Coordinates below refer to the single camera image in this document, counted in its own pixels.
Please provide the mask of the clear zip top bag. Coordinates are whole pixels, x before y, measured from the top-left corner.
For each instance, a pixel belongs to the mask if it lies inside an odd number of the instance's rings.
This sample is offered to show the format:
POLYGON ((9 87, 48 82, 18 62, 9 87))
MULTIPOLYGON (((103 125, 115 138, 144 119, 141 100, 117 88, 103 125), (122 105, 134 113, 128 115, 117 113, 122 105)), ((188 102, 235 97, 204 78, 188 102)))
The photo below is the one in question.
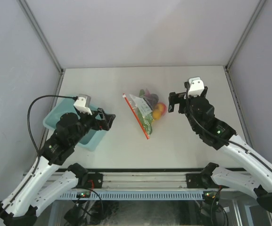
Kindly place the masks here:
POLYGON ((153 124, 160 120, 167 112, 167 105, 160 101, 159 96, 148 89, 141 89, 139 94, 125 94, 123 98, 137 120, 146 139, 153 132, 153 124))

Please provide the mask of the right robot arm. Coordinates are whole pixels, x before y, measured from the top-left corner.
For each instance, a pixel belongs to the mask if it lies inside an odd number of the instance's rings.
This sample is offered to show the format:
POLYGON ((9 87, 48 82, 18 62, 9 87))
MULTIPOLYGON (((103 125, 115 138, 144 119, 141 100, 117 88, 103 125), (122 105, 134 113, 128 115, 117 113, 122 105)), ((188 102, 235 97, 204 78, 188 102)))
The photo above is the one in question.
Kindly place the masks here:
POLYGON ((205 187, 226 186, 256 199, 266 211, 272 213, 272 163, 250 147, 227 123, 217 119, 214 107, 206 99, 204 91, 198 97, 187 92, 169 94, 168 111, 179 105, 196 135, 208 146, 233 158, 250 175, 229 171, 216 163, 209 163, 201 171, 205 187))

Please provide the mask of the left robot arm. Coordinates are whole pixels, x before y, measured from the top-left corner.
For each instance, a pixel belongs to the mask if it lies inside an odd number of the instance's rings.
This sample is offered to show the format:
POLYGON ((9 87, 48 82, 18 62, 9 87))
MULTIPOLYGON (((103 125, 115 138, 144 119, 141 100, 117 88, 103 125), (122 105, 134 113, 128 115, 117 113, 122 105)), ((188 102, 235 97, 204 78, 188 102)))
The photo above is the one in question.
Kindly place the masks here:
POLYGON ((16 189, 0 201, 0 219, 3 223, 7 226, 32 226, 38 216, 61 194, 72 188, 86 189, 88 171, 78 163, 70 165, 48 187, 43 186, 90 130, 108 131, 114 119, 114 114, 107 114, 102 108, 92 113, 76 111, 63 114, 29 172, 16 189))

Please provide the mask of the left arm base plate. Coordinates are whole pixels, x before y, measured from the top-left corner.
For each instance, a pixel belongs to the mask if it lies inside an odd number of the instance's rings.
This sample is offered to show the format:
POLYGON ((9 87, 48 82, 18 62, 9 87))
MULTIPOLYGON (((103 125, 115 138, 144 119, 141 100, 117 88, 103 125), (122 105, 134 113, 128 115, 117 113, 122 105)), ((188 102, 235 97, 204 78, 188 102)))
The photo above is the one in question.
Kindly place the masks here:
POLYGON ((103 174, 101 173, 88 173, 81 176, 78 179, 76 188, 85 189, 85 188, 102 188, 103 184, 103 174))

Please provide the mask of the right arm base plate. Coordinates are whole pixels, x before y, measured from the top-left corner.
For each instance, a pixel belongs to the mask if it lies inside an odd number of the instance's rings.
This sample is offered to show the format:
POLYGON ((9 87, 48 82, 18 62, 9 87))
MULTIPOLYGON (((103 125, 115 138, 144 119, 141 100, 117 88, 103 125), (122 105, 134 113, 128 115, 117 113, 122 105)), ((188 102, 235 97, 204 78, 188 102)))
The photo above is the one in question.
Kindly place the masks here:
POLYGON ((207 189, 208 185, 203 183, 203 179, 200 173, 187 173, 186 174, 187 188, 204 188, 207 189))

